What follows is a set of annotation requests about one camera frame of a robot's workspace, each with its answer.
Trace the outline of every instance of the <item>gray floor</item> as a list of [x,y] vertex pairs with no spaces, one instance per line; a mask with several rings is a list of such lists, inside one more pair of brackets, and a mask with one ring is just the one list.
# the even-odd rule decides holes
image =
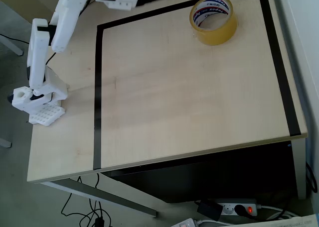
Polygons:
[[[1,2],[0,20],[0,33],[29,41],[31,25]],[[60,214],[68,193],[26,182],[32,125],[27,122],[28,114],[13,108],[6,101],[14,88],[28,85],[25,71],[28,45],[15,44],[25,51],[23,56],[16,56],[0,44],[0,137],[12,142],[12,148],[0,148],[0,226],[78,226],[81,217],[64,217]],[[94,185],[96,175],[84,176],[82,180]],[[166,204],[104,176],[101,176],[99,188],[159,211],[159,217],[154,219],[121,206],[102,203],[111,215],[114,227],[169,227],[187,218],[206,219],[196,212],[194,203]],[[309,200],[293,200],[290,210],[299,215],[312,214]],[[90,212],[88,200],[73,195],[65,209],[65,213],[71,212]],[[230,218],[221,221],[245,223],[246,220]]]

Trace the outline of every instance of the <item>red object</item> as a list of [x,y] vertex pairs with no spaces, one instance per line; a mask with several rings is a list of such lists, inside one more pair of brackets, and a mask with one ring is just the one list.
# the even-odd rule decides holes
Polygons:
[[253,208],[251,206],[247,207],[248,213],[252,213],[253,212]]

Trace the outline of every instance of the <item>white robotic arm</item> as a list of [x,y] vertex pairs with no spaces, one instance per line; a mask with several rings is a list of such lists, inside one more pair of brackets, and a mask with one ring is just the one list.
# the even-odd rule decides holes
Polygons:
[[[12,105],[30,114],[32,124],[50,125],[65,113],[61,100],[67,98],[67,85],[45,64],[48,46],[63,52],[74,32],[78,17],[89,0],[59,0],[50,24],[45,19],[32,22],[27,66],[29,87],[13,91]],[[131,10],[155,0],[95,0],[108,8]]]

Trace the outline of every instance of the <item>black tape border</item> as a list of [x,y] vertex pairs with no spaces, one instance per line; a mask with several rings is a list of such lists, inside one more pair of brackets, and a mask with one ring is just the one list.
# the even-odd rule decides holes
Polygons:
[[[95,46],[95,92],[94,92],[94,158],[93,170],[101,169],[101,94],[102,94],[102,39],[103,31],[107,28],[127,24],[133,21],[164,14],[178,9],[195,5],[199,0],[188,0],[182,3],[169,5],[163,8],[151,10],[145,13],[114,20],[97,26]],[[260,0],[264,22],[266,26],[268,41],[274,61],[278,84],[284,104],[287,124],[290,136],[301,135],[299,123],[291,95],[284,62],[281,56],[274,21],[268,0]]]

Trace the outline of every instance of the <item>clear packing tape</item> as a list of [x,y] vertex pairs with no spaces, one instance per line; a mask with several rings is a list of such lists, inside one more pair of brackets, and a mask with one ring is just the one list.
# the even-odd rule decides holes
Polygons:
[[[217,29],[201,28],[210,15],[226,14],[228,17]],[[230,0],[200,0],[191,9],[189,21],[198,40],[207,45],[218,45],[229,40],[237,29],[237,18]]]

